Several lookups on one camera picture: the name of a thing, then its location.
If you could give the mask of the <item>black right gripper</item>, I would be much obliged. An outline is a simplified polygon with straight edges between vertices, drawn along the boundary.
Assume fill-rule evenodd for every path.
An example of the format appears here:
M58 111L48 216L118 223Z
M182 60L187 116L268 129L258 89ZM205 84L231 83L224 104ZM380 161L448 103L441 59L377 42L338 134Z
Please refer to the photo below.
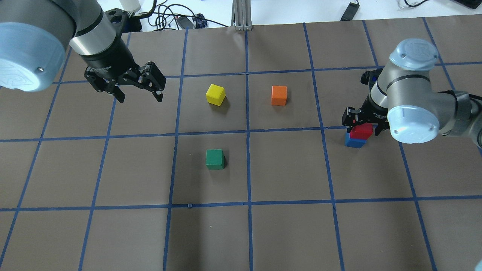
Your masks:
M369 94L360 109L346 107L342 116L342 125L347 131L352 131L354 127L370 122L376 125L374 133L375 136L379 136L382 131L390 129L387 114L388 109L377 105Z

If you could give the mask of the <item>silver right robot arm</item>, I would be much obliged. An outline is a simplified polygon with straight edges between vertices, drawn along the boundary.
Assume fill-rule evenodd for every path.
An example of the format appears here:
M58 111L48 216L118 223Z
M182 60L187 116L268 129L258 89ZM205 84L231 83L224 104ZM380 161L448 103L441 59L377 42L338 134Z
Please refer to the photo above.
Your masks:
M420 38L401 41L381 69L367 70L360 82L369 87L358 109L347 107L342 125L377 125L375 135L389 130L401 143L465 137L481 147L481 97L465 91L433 91L429 72L439 58L436 47Z

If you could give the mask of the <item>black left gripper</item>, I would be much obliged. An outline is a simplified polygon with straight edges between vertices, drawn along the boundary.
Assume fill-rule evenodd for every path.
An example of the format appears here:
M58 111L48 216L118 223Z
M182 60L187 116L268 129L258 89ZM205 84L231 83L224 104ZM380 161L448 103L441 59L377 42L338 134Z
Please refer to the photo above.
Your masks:
M162 102L166 78L150 61L139 66L121 36L116 36L113 43L103 52L80 57L87 66L84 77L96 92L112 95L119 103L124 103L125 94L119 89L116 79L128 74L133 86L151 92L157 102Z

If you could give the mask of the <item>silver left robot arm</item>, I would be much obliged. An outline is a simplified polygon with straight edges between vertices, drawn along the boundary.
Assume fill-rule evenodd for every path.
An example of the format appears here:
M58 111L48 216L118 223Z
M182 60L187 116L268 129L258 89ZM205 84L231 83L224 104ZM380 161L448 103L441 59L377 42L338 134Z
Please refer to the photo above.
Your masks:
M158 102L166 78L153 62L138 65L122 34L139 15L103 11L96 0L2 0L0 83L21 91L43 91L55 80L72 48L87 64L84 77L95 91L122 103L119 88L145 89Z

